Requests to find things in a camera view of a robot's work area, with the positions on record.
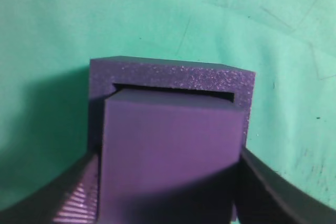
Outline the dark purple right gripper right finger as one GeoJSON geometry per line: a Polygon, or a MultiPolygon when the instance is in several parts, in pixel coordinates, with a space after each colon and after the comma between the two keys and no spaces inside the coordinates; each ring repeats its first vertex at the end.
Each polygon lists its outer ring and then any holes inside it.
{"type": "Polygon", "coordinates": [[[240,223],[335,223],[335,210],[286,181],[243,148],[236,210],[240,223]]]}

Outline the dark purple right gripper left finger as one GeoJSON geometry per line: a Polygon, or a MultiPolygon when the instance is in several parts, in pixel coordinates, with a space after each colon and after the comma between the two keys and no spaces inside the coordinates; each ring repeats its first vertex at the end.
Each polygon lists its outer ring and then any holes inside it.
{"type": "Polygon", "coordinates": [[[87,153],[52,182],[1,211],[1,223],[96,223],[98,155],[87,153]]]}

